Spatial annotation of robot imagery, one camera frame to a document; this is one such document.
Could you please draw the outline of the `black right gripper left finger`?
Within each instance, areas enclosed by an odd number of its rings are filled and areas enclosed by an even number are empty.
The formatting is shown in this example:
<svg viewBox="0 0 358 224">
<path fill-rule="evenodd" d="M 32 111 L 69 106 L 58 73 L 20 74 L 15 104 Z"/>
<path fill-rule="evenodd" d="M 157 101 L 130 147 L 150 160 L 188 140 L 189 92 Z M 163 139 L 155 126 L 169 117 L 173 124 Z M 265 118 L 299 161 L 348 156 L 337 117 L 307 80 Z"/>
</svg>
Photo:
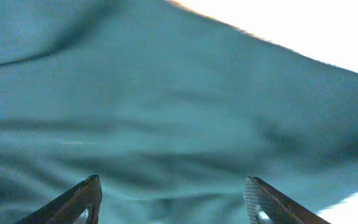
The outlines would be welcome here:
<svg viewBox="0 0 358 224">
<path fill-rule="evenodd" d="M 98 175 L 91 175 L 15 224 L 98 224 L 102 201 Z"/>
</svg>

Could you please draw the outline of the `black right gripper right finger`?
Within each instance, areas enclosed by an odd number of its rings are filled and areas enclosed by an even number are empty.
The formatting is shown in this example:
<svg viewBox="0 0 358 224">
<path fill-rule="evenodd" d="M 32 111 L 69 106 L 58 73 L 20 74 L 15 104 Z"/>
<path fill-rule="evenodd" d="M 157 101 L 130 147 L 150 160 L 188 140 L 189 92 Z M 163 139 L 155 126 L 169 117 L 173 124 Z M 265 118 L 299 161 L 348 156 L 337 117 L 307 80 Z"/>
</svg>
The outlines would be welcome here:
<svg viewBox="0 0 358 224">
<path fill-rule="evenodd" d="M 330 224 L 258 177 L 248 176 L 244 201 L 250 224 Z"/>
</svg>

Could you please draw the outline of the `dark teal t-shirt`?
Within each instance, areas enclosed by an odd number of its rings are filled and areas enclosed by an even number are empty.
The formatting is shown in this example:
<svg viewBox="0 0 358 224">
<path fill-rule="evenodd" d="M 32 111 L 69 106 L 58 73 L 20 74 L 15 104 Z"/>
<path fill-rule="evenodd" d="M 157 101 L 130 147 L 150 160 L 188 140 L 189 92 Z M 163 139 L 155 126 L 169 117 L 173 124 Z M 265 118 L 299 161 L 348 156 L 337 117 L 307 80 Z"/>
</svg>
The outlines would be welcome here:
<svg viewBox="0 0 358 224">
<path fill-rule="evenodd" d="M 101 223 L 247 223 L 257 176 L 358 192 L 358 74 L 165 1 L 0 1 L 0 223 L 98 174 Z"/>
</svg>

